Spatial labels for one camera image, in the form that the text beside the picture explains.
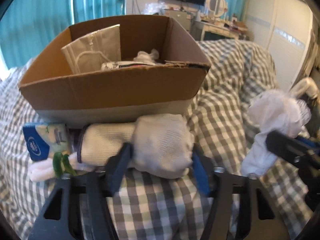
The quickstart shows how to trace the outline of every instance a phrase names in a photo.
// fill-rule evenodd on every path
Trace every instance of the brown cardboard box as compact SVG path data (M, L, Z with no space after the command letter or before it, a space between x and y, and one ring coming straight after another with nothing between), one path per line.
M128 67L72 75L61 48L95 30L120 24L122 60L159 51L171 65ZM48 121L74 127L97 122L134 122L145 114L183 114L210 62L172 18L128 15L78 23L60 33L20 81L21 94Z

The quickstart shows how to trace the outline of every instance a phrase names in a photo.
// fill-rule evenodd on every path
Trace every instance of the plaid blanket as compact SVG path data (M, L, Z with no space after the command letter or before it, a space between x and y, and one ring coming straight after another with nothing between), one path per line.
M236 40L204 41L199 45L212 67L186 118L206 156L229 172L239 174L240 164L259 129L250 122L250 100L276 87L274 63L263 48ZM21 239L27 239L54 179L32 183L31 163L22 134L25 122L41 119L20 95L17 85L26 70L17 68L0 83L0 209ZM289 229L291 238L302 230L312 212L303 201L306 186L296 169L282 160L261 178ZM85 197L83 225L87 228ZM118 194L108 199L120 239L199 239L211 200L200 195L192 172L167 180L130 170ZM234 197L230 231L237 223ZM90 230L85 230L92 239Z

